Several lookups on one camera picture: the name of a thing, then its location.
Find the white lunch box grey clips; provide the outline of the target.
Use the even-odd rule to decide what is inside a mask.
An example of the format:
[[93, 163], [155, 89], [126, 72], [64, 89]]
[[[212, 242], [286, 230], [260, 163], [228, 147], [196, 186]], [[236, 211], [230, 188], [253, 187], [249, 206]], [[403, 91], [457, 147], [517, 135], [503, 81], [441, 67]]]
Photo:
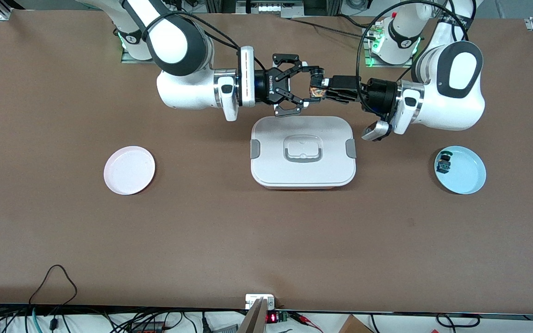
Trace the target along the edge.
[[342, 187], [357, 173], [350, 124], [334, 116], [264, 117], [253, 126], [250, 171], [275, 190]]

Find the pink round plate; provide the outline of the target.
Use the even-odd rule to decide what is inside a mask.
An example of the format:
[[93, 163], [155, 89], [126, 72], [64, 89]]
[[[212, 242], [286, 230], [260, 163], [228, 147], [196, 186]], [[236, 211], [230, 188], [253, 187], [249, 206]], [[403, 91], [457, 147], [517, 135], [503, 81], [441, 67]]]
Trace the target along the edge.
[[140, 146], [126, 146], [108, 158], [103, 178], [109, 190], [126, 196], [148, 187], [155, 172], [156, 161], [148, 150]]

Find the green push-button switch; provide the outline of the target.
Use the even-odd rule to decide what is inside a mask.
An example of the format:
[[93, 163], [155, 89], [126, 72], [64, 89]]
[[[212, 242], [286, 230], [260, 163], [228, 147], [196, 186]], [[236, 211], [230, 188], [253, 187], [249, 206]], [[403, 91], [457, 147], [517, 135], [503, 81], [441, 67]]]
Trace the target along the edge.
[[438, 159], [435, 163], [435, 169], [437, 173], [450, 172], [452, 156], [453, 156], [453, 153], [448, 150], [442, 150], [438, 154]]

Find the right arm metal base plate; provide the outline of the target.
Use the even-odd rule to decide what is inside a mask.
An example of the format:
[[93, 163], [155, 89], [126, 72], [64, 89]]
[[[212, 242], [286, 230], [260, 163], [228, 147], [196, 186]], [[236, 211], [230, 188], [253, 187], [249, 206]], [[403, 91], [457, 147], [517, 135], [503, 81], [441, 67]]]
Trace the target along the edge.
[[148, 62], [158, 57], [162, 62], [176, 61], [168, 44], [161, 42], [152, 32], [144, 33], [145, 21], [117, 25], [117, 34], [123, 47], [121, 59], [127, 62]]

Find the grey metal bar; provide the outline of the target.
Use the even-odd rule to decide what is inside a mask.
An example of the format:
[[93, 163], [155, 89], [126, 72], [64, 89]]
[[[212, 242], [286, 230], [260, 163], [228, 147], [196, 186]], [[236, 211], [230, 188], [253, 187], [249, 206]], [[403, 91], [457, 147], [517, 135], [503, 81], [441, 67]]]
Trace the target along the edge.
[[261, 299], [254, 302], [236, 333], [265, 333], [265, 316], [267, 312], [267, 300]]

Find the brown cardboard piece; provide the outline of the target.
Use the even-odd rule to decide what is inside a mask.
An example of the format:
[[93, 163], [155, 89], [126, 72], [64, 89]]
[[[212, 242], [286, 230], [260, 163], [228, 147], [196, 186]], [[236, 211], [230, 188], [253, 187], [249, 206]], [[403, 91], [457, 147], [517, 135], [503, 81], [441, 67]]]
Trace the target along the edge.
[[346, 321], [343, 323], [338, 333], [375, 333], [366, 326], [363, 322], [358, 320], [353, 314], [349, 314]]

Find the orange push-button switch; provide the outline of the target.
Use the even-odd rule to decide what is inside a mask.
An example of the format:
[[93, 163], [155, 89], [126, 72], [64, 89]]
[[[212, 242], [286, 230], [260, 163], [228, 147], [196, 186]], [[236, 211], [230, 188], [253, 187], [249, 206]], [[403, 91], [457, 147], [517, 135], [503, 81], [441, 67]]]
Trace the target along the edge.
[[328, 88], [328, 78], [313, 75], [310, 79], [310, 97], [313, 99], [325, 99]]

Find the red clip lead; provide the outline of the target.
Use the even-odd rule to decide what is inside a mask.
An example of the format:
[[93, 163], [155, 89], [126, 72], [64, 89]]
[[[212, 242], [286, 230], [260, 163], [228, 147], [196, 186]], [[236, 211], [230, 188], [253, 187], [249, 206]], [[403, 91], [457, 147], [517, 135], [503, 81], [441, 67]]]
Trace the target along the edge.
[[302, 324], [302, 325], [305, 325], [305, 326], [308, 326], [308, 327], [313, 327], [314, 329], [317, 329], [317, 331], [319, 331], [320, 333], [324, 333], [324, 331], [319, 328], [316, 324], [314, 324], [311, 320], [309, 320], [307, 317], [297, 313], [297, 312], [292, 312], [292, 311], [288, 311], [288, 316], [290, 318], [292, 318], [292, 320]]

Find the small white box device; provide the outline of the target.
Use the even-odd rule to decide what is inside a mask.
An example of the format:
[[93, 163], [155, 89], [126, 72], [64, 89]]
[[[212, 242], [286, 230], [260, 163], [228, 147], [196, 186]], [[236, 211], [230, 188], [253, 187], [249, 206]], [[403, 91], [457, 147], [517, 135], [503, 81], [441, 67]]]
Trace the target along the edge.
[[249, 293], [245, 295], [245, 310], [250, 310], [254, 302], [265, 299], [268, 310], [275, 310], [275, 297], [272, 294]]

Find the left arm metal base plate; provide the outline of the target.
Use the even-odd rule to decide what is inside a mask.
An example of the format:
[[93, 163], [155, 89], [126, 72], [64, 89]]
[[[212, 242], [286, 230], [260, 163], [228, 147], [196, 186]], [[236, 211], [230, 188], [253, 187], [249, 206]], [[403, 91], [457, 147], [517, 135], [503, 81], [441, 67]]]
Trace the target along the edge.
[[412, 65], [414, 54], [420, 38], [406, 40], [401, 48], [398, 43], [386, 34], [385, 24], [381, 21], [370, 29], [363, 44], [365, 64], [368, 67], [406, 68]]

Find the black table edge strip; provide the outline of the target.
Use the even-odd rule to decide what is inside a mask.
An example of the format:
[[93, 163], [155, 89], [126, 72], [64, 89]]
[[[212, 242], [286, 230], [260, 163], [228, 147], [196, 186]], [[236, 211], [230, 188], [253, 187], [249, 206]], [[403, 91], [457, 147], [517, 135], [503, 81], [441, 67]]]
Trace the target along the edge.
[[[118, 314], [160, 314], [165, 312], [234, 312], [247, 314], [241, 308], [178, 308], [178, 307], [141, 307], [141, 306], [103, 306], [103, 305], [27, 305], [22, 303], [0, 303], [0, 317], [31, 314], [35, 308], [39, 315], [118, 315]], [[436, 312], [380, 312], [380, 311], [340, 311], [340, 310], [292, 310], [294, 313], [307, 314], [352, 314], [352, 315], [389, 315], [389, 316], [436, 316], [450, 318], [471, 318], [480, 320], [521, 320], [533, 321], [533, 314], [489, 314], [489, 313], [436, 313]]]

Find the light blue round plate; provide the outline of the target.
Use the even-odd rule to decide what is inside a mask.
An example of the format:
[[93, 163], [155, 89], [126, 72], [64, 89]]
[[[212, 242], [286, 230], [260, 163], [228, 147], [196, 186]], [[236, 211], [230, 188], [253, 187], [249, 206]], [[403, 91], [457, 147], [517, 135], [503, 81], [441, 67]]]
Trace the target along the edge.
[[[453, 153], [448, 173], [437, 173], [435, 169], [438, 154], [442, 150]], [[436, 155], [433, 166], [436, 179], [442, 187], [461, 195], [478, 192], [486, 183], [487, 176], [486, 167], [480, 156], [464, 146], [448, 146], [442, 150]]]

